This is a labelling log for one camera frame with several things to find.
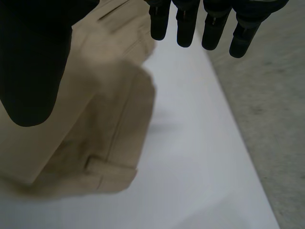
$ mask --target white table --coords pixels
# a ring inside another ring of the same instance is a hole
[[[139,173],[116,195],[33,203],[0,199],[2,229],[278,229],[210,61],[175,12],[145,67],[156,107]]]

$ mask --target black rubber fingertip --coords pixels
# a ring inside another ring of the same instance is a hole
[[[165,38],[167,30],[168,18],[167,17],[154,17],[151,16],[151,36],[157,41]]]
[[[242,58],[246,54],[249,45],[248,42],[241,41],[234,37],[231,42],[229,53],[234,58]]]
[[[190,47],[194,37],[194,30],[192,24],[185,22],[178,22],[177,43],[183,48]]]
[[[213,28],[206,24],[201,42],[202,47],[210,51],[216,49],[222,33],[223,29]]]

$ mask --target floor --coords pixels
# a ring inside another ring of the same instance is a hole
[[[209,56],[281,229],[305,228],[305,1],[260,27],[242,59],[229,55],[231,13]],[[206,13],[198,13],[203,34]]]

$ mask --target white surface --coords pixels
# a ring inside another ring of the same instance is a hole
[[[116,195],[0,201],[3,229],[278,229],[207,55],[167,36],[145,63],[157,101],[139,173]]]

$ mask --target beige fabric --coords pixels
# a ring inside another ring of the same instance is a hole
[[[35,181],[14,184],[15,191],[62,197],[118,192],[130,185],[152,115],[154,87],[139,67],[128,62],[118,67],[120,73],[106,85],[112,89],[91,99]]]
[[[73,27],[50,118],[30,128],[0,118],[1,131],[11,133],[1,141],[2,187],[27,196],[61,197],[130,185],[154,101],[149,75],[135,65],[154,48],[146,11],[137,0],[101,1]]]

